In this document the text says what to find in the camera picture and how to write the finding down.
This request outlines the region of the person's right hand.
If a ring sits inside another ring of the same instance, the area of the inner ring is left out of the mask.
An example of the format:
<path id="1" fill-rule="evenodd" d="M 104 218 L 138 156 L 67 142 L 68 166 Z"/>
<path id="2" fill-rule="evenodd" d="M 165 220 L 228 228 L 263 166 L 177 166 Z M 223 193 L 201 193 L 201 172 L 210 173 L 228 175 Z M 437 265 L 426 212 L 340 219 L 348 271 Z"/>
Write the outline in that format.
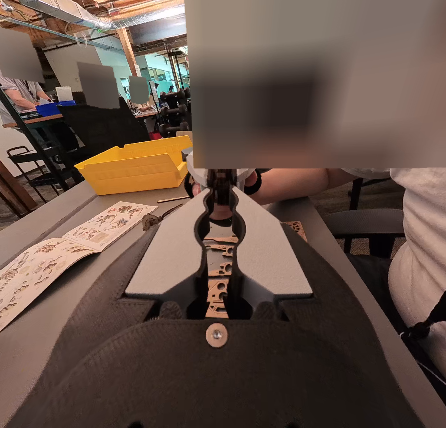
<path id="1" fill-rule="evenodd" d="M 253 186 L 256 181 L 257 181 L 257 174 L 255 171 L 253 171 L 250 174 L 250 176 L 245 179 L 244 186 L 245 187 Z M 193 196 L 198 195 L 201 192 L 200 184 L 196 182 L 193 177 L 191 178 L 190 183 L 192 185 L 192 195 Z M 213 212 L 210 214 L 210 219 L 224 220 L 230 218 L 231 216 L 232 212 L 229 206 L 216 205 L 214 206 Z"/>

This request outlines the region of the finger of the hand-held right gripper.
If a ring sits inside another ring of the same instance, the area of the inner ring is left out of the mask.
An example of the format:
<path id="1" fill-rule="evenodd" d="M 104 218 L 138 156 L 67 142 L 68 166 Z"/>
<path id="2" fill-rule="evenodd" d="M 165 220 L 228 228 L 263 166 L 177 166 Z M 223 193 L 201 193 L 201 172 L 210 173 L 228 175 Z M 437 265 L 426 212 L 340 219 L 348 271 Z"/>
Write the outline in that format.
<path id="1" fill-rule="evenodd" d="M 255 172 L 255 169 L 233 169 L 233 185 L 238 189 L 244 189 L 246 180 Z"/>
<path id="2" fill-rule="evenodd" d="M 209 169 L 195 168 L 193 163 L 187 163 L 187 169 L 194 183 L 200 185 L 202 189 L 208 187 Z"/>

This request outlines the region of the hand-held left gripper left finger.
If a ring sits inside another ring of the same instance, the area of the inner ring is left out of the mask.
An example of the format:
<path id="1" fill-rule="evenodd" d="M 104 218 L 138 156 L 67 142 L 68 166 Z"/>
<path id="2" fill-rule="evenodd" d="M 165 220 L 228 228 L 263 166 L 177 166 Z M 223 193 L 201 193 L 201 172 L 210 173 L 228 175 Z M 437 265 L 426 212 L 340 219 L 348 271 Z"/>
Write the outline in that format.
<path id="1" fill-rule="evenodd" d="M 125 290 L 127 297 L 174 301 L 185 317 L 205 318 L 209 304 L 203 240 L 210 230 L 211 193 L 204 189 L 162 221 Z"/>

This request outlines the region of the yellow plastic bin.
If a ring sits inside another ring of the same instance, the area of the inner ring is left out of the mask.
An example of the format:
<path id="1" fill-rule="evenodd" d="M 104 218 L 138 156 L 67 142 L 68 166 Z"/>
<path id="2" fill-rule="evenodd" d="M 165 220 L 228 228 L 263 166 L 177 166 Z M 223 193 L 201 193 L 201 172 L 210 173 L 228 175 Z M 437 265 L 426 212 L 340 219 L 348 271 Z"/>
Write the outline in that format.
<path id="1" fill-rule="evenodd" d="M 187 135 L 115 146 L 75 168 L 97 195 L 176 188 L 187 174 L 181 152 L 189 147 Z"/>

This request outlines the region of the laser-cut plywood parts sheet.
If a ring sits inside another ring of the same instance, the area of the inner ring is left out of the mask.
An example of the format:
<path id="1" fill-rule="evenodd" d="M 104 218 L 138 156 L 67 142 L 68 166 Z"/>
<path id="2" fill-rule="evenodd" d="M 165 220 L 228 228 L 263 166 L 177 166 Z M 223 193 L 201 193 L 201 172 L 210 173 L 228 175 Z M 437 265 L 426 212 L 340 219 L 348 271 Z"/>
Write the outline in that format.
<path id="1" fill-rule="evenodd" d="M 232 256 L 235 244 L 238 241 L 237 236 L 230 237 L 206 237 L 204 241 L 208 242 L 205 247 L 211 251 L 220 251 L 223 257 L 226 257 L 220 267 L 216 270 L 210 270 L 208 273 L 208 308 L 207 318 L 228 318 L 224 297 L 227 292 L 227 285 L 231 276 Z"/>

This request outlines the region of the person's right forearm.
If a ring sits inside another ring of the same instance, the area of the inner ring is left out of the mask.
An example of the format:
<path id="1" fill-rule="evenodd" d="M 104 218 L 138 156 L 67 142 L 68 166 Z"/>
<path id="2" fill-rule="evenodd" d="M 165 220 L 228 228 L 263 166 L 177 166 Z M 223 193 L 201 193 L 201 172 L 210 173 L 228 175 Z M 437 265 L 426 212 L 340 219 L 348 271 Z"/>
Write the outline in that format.
<path id="1" fill-rule="evenodd" d="M 261 176 L 259 190 L 251 195 L 260 205 L 309 197 L 345 185 L 357 177 L 342 169 L 271 169 Z"/>

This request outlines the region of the person's white shirt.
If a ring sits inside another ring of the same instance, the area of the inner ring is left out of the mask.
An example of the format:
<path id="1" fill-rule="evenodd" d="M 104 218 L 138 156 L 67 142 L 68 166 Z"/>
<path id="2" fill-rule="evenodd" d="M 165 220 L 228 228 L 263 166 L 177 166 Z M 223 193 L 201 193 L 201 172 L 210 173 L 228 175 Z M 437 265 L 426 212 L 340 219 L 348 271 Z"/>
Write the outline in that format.
<path id="1" fill-rule="evenodd" d="M 343 170 L 365 179 L 390 177 L 405 189 L 406 242 L 392 260 L 388 286 L 407 327 L 426 320 L 446 288 L 446 169 Z"/>

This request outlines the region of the dark wooden gear mechanism model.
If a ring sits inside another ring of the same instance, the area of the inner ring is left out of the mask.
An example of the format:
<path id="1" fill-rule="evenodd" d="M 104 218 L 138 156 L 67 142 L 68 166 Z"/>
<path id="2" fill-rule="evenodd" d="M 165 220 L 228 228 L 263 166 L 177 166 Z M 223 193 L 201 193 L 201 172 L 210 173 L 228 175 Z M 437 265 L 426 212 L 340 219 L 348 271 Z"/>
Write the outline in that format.
<path id="1" fill-rule="evenodd" d="M 175 212 L 177 209 L 181 208 L 183 204 L 179 204 L 173 208 L 170 208 L 166 212 L 164 212 L 161 216 L 155 216 L 151 213 L 144 215 L 142 219 L 142 230 L 149 231 L 152 227 L 160 224 L 168 215 Z"/>

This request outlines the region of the black metal frame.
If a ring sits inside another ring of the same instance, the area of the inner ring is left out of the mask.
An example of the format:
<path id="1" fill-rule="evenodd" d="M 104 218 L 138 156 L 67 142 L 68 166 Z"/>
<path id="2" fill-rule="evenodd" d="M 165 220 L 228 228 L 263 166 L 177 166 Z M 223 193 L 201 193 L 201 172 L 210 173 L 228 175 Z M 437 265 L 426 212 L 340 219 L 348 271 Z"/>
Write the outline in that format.
<path id="1" fill-rule="evenodd" d="M 3 90 L 3 87 L 0 88 L 0 92 L 1 92 L 0 94 L 1 102 L 8 110 L 9 114 L 14 118 L 14 122 L 16 123 L 16 125 L 20 128 L 20 130 L 22 130 L 24 135 L 28 138 L 31 145 L 39 155 L 40 159 L 43 160 L 44 164 L 51 172 L 51 175 L 54 178 L 55 182 L 59 184 L 60 188 L 62 188 L 63 191 L 68 191 L 70 187 L 67 185 L 63 176 L 61 175 L 61 170 L 58 170 L 55 167 L 53 161 L 48 156 L 49 153 L 46 152 L 46 150 L 40 145 L 38 140 L 33 136 L 31 131 L 28 129 L 24 120 L 20 117 L 20 114 L 17 112 L 12 102 L 10 101 L 10 98 L 6 95 L 6 92 Z"/>

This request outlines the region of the dark office chair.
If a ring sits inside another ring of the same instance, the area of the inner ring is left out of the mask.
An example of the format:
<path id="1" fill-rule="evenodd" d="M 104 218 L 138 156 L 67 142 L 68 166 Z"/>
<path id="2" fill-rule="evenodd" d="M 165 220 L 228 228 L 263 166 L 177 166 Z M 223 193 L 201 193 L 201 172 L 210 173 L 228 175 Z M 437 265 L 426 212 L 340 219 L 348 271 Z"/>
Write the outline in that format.
<path id="1" fill-rule="evenodd" d="M 368 239 L 371 256 L 391 258 L 395 240 L 404 237 L 404 213 L 400 209 L 358 209 L 361 188 L 390 180 L 354 180 L 349 210 L 332 213 L 323 220 L 336 239 L 343 239 L 343 251 L 351 252 L 354 239 Z"/>

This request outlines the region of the blue plastic bin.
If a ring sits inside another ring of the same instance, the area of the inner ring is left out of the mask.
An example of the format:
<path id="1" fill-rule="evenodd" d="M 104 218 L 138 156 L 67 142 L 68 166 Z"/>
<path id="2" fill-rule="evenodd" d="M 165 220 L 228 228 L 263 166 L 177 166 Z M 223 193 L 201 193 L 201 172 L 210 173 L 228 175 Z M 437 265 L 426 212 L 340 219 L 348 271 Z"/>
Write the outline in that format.
<path id="1" fill-rule="evenodd" d="M 36 111 L 41 117 L 49 117 L 53 115 L 60 114 L 59 106 L 75 106 L 76 102 L 74 100 L 70 101 L 60 101 L 60 102 L 48 102 L 42 105 L 36 105 Z"/>

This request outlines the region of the illustrated instruction booklet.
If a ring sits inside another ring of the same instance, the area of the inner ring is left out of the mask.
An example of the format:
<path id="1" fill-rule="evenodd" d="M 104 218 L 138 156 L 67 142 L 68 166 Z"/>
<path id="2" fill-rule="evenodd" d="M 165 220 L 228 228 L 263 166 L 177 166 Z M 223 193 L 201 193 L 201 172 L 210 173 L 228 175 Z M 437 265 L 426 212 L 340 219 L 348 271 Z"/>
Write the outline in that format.
<path id="1" fill-rule="evenodd" d="M 117 202 L 64 236 L 26 249 L 0 272 L 0 329 L 68 268 L 89 255 L 102 253 L 156 209 L 157 206 Z"/>

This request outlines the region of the silver air duct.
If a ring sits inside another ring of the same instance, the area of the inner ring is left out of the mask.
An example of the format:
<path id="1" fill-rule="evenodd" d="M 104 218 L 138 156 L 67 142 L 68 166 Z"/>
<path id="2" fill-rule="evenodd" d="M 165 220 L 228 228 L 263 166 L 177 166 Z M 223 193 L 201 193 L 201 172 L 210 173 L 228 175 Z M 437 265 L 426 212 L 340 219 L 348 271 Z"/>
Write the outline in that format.
<path id="1" fill-rule="evenodd" d="M 19 0 L 25 7 L 40 13 L 99 30 L 115 30 L 145 24 L 155 20 L 172 18 L 185 13 L 185 0 L 160 0 L 154 6 L 138 9 L 130 16 L 117 14 L 114 16 L 97 16 L 88 12 L 73 0 Z"/>

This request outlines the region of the wood-edged background desk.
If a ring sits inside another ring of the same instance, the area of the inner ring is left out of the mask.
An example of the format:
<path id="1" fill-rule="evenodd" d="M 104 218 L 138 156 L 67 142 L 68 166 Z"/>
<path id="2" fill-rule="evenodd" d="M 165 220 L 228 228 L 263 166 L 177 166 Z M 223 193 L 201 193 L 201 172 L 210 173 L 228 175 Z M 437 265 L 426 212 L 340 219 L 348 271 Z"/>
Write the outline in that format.
<path id="1" fill-rule="evenodd" d="M 47 117 L 33 118 L 24 120 L 24 123 L 29 129 L 44 128 L 50 124 L 64 122 L 64 117 L 61 114 L 55 114 Z"/>

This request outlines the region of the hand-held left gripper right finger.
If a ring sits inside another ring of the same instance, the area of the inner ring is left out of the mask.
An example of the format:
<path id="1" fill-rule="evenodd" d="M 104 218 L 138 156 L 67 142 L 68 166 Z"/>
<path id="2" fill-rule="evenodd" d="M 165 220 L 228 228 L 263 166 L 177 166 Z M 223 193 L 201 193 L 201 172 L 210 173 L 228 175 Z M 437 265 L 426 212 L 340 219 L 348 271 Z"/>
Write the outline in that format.
<path id="1" fill-rule="evenodd" d="M 237 187 L 231 187 L 232 231 L 237 237 L 226 312 L 231 320 L 250 319 L 264 302 L 308 299 L 313 296 L 293 250 L 292 240 L 303 242 L 289 228 Z"/>

